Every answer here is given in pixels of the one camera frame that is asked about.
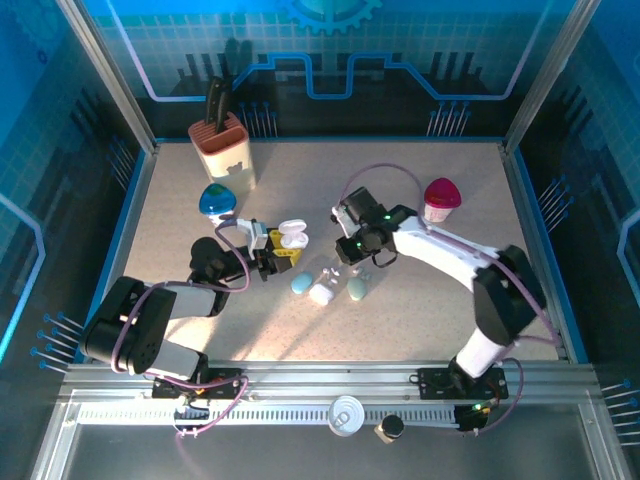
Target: knife block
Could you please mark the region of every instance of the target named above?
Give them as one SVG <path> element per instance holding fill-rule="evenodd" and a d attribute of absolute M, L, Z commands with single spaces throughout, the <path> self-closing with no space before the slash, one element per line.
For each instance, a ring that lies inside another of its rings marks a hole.
<path fill-rule="evenodd" d="M 189 127 L 189 137 L 210 182 L 224 185 L 236 196 L 246 194 L 256 186 L 249 133 L 232 113 L 224 124 L 226 130 L 216 134 L 215 124 L 201 120 Z"/>

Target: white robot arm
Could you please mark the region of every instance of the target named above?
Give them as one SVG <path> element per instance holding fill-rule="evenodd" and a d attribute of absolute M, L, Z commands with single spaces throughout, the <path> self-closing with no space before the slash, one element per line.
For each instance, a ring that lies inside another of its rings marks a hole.
<path fill-rule="evenodd" d="M 345 234 L 336 242 L 344 263 L 353 265 L 372 257 L 374 264 L 386 267 L 397 255 L 405 255 L 450 275 L 473 294 L 477 327 L 450 365 L 452 378 L 462 390 L 482 377 L 535 318 L 531 307 L 490 260 L 507 265 L 544 307 L 541 286 L 517 247 L 500 251 L 430 224 L 425 229 L 415 211 L 402 205 L 387 211 L 365 188 L 353 192 L 332 211 Z M 383 250 L 396 256 L 379 265 L 376 255 Z"/>

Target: teal egg-shaped object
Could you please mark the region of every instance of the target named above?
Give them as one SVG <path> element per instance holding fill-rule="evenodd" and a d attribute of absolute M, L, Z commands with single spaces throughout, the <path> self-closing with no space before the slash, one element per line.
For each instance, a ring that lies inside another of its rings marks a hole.
<path fill-rule="evenodd" d="M 203 215 L 220 215 L 236 208 L 236 196 L 227 187 L 212 183 L 202 192 L 200 197 L 200 213 Z"/>
<path fill-rule="evenodd" d="M 309 272 L 302 272 L 291 281 L 291 290 L 296 295 L 306 292 L 313 283 L 313 275 Z"/>
<path fill-rule="evenodd" d="M 359 302 L 367 295 L 367 284 L 359 277 L 350 278 L 347 282 L 347 292 L 351 300 Z"/>

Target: beige work surface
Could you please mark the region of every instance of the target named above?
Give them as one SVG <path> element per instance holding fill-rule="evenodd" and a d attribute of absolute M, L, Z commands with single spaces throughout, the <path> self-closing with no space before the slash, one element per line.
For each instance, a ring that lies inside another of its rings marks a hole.
<path fill-rule="evenodd" d="M 294 295 L 291 280 L 308 270 L 317 278 L 336 260 L 339 226 L 329 220 L 346 179 L 375 162 L 395 162 L 427 185 L 446 176 L 459 187 L 463 203 L 444 228 L 474 242 L 495 247 L 524 239 L 509 186 L 494 144 L 336 142 L 256 143 L 251 145 L 258 183 L 239 215 L 268 227 L 302 218 L 310 244 L 292 270 L 263 283 L 252 276 L 248 292 L 232 296 L 216 318 L 171 321 L 166 338 L 204 351 L 212 359 L 233 360 L 448 360 L 471 335 L 475 322 L 472 295 L 442 272 L 411 258 L 399 258 L 372 275 L 361 302 L 345 289 L 326 307 L 308 295 Z M 353 189 L 366 186 L 391 208 L 416 208 L 413 182 L 390 169 L 366 173 Z M 162 145 L 153 173 L 126 274 L 145 281 L 184 280 L 190 273 L 190 249 L 213 227 L 198 211 L 207 186 L 203 166 L 190 144 Z M 243 237 L 232 235 L 236 241 Z M 539 321 L 528 333 L 546 335 Z M 527 344 L 514 354 L 522 359 L 556 359 L 551 347 Z"/>

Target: blue egg-shaped object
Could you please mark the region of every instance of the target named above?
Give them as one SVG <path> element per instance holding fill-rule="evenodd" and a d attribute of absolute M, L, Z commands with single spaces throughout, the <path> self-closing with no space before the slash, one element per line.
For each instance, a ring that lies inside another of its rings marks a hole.
<path fill-rule="evenodd" d="M 302 272 L 291 281 L 291 290 L 296 295 L 306 292 L 313 283 L 313 275 L 309 272 Z"/>
<path fill-rule="evenodd" d="M 227 187 L 212 183 L 202 192 L 200 197 L 200 213 L 204 215 L 220 215 L 236 208 L 236 196 Z"/>

